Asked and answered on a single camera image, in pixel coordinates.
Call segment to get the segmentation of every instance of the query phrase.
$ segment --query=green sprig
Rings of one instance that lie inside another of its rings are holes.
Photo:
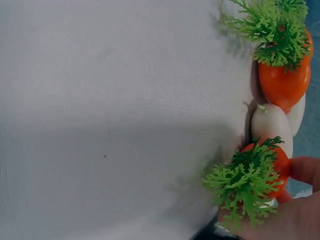
[[[223,226],[240,227],[240,220],[248,216],[252,225],[261,224],[276,209],[269,206],[267,194],[278,191],[281,182],[274,170],[275,148],[283,143],[280,137],[268,138],[262,144],[254,141],[248,151],[237,150],[231,164],[213,166],[202,184],[215,195],[215,203],[230,211]]]
[[[308,6],[305,0],[275,0],[274,4],[282,18],[295,19],[304,22],[308,14]]]
[[[254,1],[252,4],[245,0],[230,1],[239,5],[240,12],[246,16],[238,19],[222,14],[221,20],[239,37],[257,43],[254,60],[271,67],[286,66],[290,71],[300,66],[301,60],[309,54],[310,45],[301,21],[303,17],[293,10],[299,9],[296,1],[267,0]]]

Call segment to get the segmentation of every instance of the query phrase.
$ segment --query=white fabric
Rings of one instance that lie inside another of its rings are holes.
[[[216,1],[0,0],[0,238],[185,240],[248,128]]]

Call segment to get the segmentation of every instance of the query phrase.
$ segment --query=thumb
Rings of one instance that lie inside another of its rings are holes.
[[[306,198],[293,199],[277,207],[277,212],[263,219],[263,224],[251,227],[250,220],[245,217],[241,220],[242,229],[235,228],[236,234],[246,240],[299,240],[298,226],[300,213]],[[224,222],[224,216],[230,211],[219,209],[218,220]]]

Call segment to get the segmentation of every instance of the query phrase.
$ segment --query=finger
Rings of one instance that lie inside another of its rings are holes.
[[[295,157],[290,160],[290,177],[313,185],[316,173],[320,173],[320,159],[313,157]]]
[[[289,201],[291,201],[292,199],[294,199],[288,191],[283,190],[279,196],[277,196],[276,201],[278,202],[278,204],[285,204]]]
[[[277,207],[277,213],[263,218],[262,225],[251,226],[248,217],[241,220],[242,229],[235,228],[232,233],[246,240],[297,240],[297,220],[301,207],[305,205],[305,199],[293,199]],[[220,209],[218,213],[219,222],[224,222],[224,216],[230,211]]]

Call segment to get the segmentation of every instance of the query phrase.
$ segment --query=carrot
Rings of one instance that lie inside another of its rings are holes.
[[[265,98],[279,106],[286,114],[298,103],[308,89],[314,52],[311,34],[307,31],[310,43],[309,55],[305,55],[297,70],[287,71],[285,66],[273,67],[259,63],[258,76]]]
[[[255,146],[254,143],[249,144],[246,146],[241,152],[249,151]],[[282,181],[281,184],[275,186],[278,191],[273,191],[267,194],[267,197],[269,199],[277,198],[282,194],[282,192],[285,190],[285,186],[288,182],[289,176],[290,176],[290,161],[286,155],[286,153],[282,150],[282,148],[274,148],[273,152],[276,153],[276,161],[273,163],[274,170],[277,174],[279,174],[279,177],[274,182]]]

